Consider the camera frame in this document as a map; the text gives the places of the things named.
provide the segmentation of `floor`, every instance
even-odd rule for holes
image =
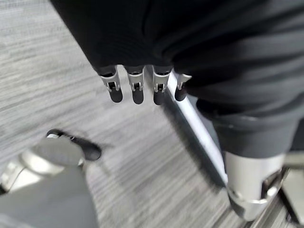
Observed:
[[[293,227],[278,199],[258,221],[239,219],[151,89],[135,105],[119,73],[124,99],[114,104],[47,0],[1,0],[0,171],[59,127],[104,149],[87,172],[102,228]]]

